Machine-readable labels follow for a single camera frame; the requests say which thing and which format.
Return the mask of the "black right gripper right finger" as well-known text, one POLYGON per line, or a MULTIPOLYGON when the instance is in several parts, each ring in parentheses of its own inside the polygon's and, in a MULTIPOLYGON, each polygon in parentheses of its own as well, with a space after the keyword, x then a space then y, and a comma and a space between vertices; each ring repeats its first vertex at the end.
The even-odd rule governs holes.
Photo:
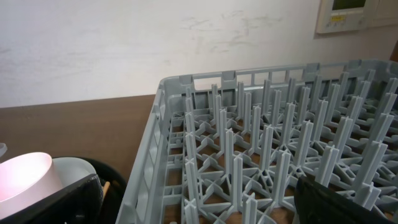
POLYGON ((301 224, 392 224, 304 176, 295 187, 294 204, 301 224))

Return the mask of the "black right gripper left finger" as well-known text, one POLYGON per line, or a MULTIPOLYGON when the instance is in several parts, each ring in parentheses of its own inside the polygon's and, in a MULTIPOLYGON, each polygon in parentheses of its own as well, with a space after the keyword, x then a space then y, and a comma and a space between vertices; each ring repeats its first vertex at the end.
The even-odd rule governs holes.
POLYGON ((43 200, 1 220, 1 224, 96 223, 103 188, 96 174, 64 187, 43 200))

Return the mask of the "grey dishwasher rack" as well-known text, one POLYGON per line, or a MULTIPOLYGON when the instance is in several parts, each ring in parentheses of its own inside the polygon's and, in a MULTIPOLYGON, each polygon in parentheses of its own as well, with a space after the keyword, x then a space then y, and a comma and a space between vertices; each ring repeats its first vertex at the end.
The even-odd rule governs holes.
POLYGON ((161 80, 116 221, 300 223, 301 176, 397 221, 395 62, 161 80))

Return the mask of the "wooden chopstick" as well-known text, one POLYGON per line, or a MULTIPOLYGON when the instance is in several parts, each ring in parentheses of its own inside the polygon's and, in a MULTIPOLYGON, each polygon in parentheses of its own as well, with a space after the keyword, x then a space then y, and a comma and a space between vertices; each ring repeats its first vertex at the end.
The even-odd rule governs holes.
POLYGON ((103 196, 104 197, 106 196, 106 193, 107 193, 107 191, 109 189, 109 186, 110 186, 110 182, 105 182, 105 184, 103 186, 103 196))

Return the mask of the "grey round plate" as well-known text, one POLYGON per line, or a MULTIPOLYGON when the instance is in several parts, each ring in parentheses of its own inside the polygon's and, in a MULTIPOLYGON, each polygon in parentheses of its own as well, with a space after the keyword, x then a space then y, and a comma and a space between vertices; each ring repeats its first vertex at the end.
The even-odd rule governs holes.
POLYGON ((67 187, 90 174, 96 174, 95 168, 84 159, 58 157, 52 160, 63 187, 67 187))

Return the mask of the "round black tray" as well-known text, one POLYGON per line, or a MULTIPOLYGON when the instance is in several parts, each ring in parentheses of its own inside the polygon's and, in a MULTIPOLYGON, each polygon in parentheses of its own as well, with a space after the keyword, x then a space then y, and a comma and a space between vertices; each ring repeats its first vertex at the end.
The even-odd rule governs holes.
POLYGON ((83 160, 94 167, 103 187, 105 187, 105 183, 109 182, 97 223, 115 224, 127 183, 118 171, 106 163, 85 157, 83 160))

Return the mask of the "pink cup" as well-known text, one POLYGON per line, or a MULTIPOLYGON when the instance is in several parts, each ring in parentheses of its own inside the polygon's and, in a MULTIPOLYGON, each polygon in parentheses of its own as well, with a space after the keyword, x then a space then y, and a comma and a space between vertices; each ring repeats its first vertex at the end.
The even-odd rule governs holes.
POLYGON ((1 218, 13 215, 63 189, 52 157, 23 154, 1 163, 1 218))

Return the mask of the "white wall control panel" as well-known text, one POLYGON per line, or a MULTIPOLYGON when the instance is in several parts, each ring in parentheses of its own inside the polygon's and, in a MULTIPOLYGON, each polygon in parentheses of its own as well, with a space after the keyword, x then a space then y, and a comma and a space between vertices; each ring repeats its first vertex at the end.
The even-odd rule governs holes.
POLYGON ((397 25, 397 0, 321 0, 317 34, 397 25))

